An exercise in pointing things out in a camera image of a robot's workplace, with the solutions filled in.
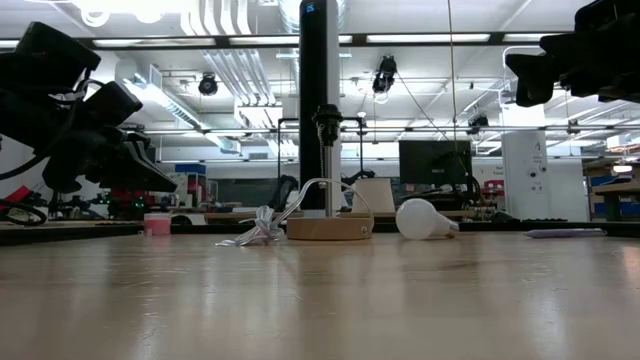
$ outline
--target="red object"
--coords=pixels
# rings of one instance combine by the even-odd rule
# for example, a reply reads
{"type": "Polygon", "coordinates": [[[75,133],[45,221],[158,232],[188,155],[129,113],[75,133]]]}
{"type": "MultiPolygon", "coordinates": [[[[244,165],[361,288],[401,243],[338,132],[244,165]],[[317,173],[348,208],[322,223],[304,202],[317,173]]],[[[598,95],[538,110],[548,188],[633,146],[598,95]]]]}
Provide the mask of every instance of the red object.
{"type": "Polygon", "coordinates": [[[144,200],[147,205],[155,205],[155,198],[147,191],[135,191],[123,189],[111,189],[111,200],[120,201],[122,204],[131,204],[133,200],[144,200]]]}
{"type": "Polygon", "coordinates": [[[485,181],[482,195],[504,196],[504,180],[485,181]]]}
{"type": "Polygon", "coordinates": [[[171,235],[171,219],[145,219],[144,220],[144,232],[149,233],[151,230],[151,236],[171,235]]]}
{"type": "MultiPolygon", "coordinates": [[[[13,194],[9,195],[5,200],[19,203],[19,202],[22,202],[22,200],[29,197],[29,195],[31,195],[31,190],[29,190],[29,188],[26,186],[22,186],[18,190],[16,190],[13,194]]],[[[0,205],[0,211],[3,211],[6,208],[7,206],[0,205]]]]}

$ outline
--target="purple object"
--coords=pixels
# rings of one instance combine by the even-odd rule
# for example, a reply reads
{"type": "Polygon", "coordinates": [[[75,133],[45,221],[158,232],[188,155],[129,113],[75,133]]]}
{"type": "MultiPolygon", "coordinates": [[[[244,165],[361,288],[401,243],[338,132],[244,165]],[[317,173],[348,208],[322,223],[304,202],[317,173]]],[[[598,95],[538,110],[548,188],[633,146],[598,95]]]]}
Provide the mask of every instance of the purple object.
{"type": "Polygon", "coordinates": [[[574,238],[574,237],[606,236],[606,235],[607,235],[607,232],[602,229],[532,230],[524,234],[524,236],[527,236],[533,239],[574,238]]]}

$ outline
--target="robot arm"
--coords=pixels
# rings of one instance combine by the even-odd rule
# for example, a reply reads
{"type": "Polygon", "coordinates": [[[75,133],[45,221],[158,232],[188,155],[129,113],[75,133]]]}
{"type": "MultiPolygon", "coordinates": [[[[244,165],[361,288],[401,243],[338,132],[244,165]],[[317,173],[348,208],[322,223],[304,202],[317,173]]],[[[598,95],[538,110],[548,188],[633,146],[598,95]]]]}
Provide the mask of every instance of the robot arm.
{"type": "Polygon", "coordinates": [[[80,190],[80,175],[103,188],[175,191],[176,185],[146,157],[149,139],[116,128],[142,103],[116,82],[89,79],[100,60],[39,22],[29,26],[15,52],[0,54],[0,134],[32,147],[35,155],[0,174],[0,181],[49,158],[43,178],[60,193],[80,190]],[[100,89],[85,101],[90,83],[100,89]]]}
{"type": "Polygon", "coordinates": [[[573,96],[640,103],[639,16],[636,0],[597,0],[577,12],[574,33],[543,37],[544,53],[507,55],[519,78],[516,103],[544,104],[558,82],[573,96]]]}

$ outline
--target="hanging wire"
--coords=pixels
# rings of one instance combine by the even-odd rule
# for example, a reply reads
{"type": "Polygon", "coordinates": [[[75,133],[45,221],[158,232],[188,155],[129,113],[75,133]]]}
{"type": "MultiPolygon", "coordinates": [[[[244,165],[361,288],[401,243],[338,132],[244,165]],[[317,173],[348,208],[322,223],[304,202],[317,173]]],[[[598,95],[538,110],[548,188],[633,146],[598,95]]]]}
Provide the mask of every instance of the hanging wire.
{"type": "Polygon", "coordinates": [[[447,0],[447,6],[449,9],[449,50],[451,52],[451,90],[453,91],[453,141],[455,142],[456,152],[458,151],[458,121],[456,119],[458,114],[458,104],[456,103],[456,70],[455,59],[453,52],[453,14],[451,11],[451,0],[447,0]]]}
{"type": "Polygon", "coordinates": [[[431,123],[431,126],[433,126],[446,140],[449,140],[449,138],[447,138],[447,134],[444,131],[440,130],[440,128],[435,124],[435,122],[433,121],[431,116],[427,115],[427,112],[424,111],[424,108],[422,106],[420,106],[420,103],[418,102],[416,97],[413,96],[413,93],[409,89],[409,86],[407,86],[407,83],[404,81],[404,78],[402,77],[402,75],[400,75],[400,72],[396,72],[396,74],[398,74],[398,78],[400,78],[400,81],[402,82],[402,85],[404,85],[404,88],[407,89],[407,92],[409,93],[409,96],[411,96],[411,99],[413,99],[413,102],[416,104],[418,109],[420,109],[420,111],[422,112],[422,115],[424,115],[427,118],[427,121],[429,121],[431,123]]]}

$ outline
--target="black pole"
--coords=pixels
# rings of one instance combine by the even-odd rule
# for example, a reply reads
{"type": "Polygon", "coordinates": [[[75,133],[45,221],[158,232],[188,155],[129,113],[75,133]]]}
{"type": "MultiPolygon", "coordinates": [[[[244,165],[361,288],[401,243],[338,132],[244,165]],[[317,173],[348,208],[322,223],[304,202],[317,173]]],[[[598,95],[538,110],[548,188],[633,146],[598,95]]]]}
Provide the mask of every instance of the black pole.
{"type": "Polygon", "coordinates": [[[278,178],[276,179],[276,186],[278,187],[278,196],[276,197],[276,199],[278,199],[278,201],[280,201],[280,177],[281,175],[281,170],[280,170],[280,153],[282,152],[280,150],[280,127],[282,126],[282,119],[278,119],[278,178]]]}
{"type": "Polygon", "coordinates": [[[363,119],[360,118],[360,120],[358,120],[358,124],[360,125],[360,174],[364,173],[364,134],[362,133],[362,122],[363,119]]]}
{"type": "MultiPolygon", "coordinates": [[[[327,0],[300,3],[300,184],[322,176],[320,141],[313,116],[328,103],[327,0]]],[[[302,210],[325,208],[324,190],[309,188],[302,210]]]]}

